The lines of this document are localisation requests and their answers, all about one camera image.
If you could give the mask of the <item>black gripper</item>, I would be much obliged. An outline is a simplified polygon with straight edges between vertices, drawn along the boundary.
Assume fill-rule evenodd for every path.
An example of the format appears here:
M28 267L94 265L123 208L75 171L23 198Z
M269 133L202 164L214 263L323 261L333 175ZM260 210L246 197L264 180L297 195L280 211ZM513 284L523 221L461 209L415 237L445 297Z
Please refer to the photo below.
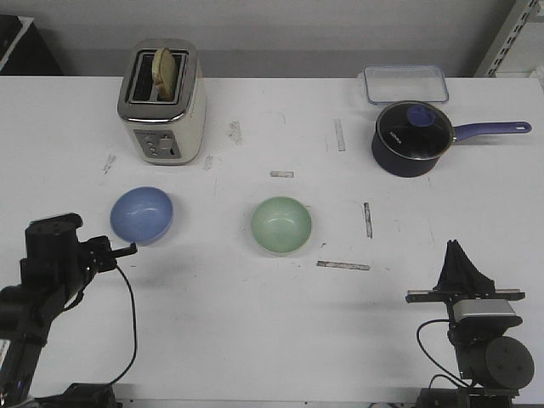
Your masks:
M523 300L524 293L519 289L496 292L495 282L479 272L459 242L449 240L444 263L433 291L408 291L405 296L406 302L443 303L450 321L450 340L492 340L523 323L523 319L516 312L516 317L475 318L456 322L452 306L464 299L505 299L511 305L511 302Z
M117 267L116 258L134 255L137 245L111 249L111 242L105 235L80 242L77 250L77 263L84 284L90 283L98 273L112 271Z

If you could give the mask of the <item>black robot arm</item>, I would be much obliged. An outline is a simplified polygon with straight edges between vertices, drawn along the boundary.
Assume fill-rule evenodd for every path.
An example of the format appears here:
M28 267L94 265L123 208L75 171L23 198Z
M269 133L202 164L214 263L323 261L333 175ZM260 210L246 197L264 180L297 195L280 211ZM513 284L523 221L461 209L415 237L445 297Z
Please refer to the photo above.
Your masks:
M447 337L456 355L458 373L445 367L433 376L452 388L422 388L417 407L510 407L519 390L532 381L535 363L530 351L508 329L522 324L511 304L524 299L519 289L498 289L477 270L456 240L448 241L436 286L409 291L407 303L443 303Z
M98 273L117 269L135 244L114 250L107 236L81 242L82 218L67 213L33 221L25 230L20 283L1 290L3 407L120 407L113 383L71 384L62 394L32 398L31 383L54 320L73 309Z

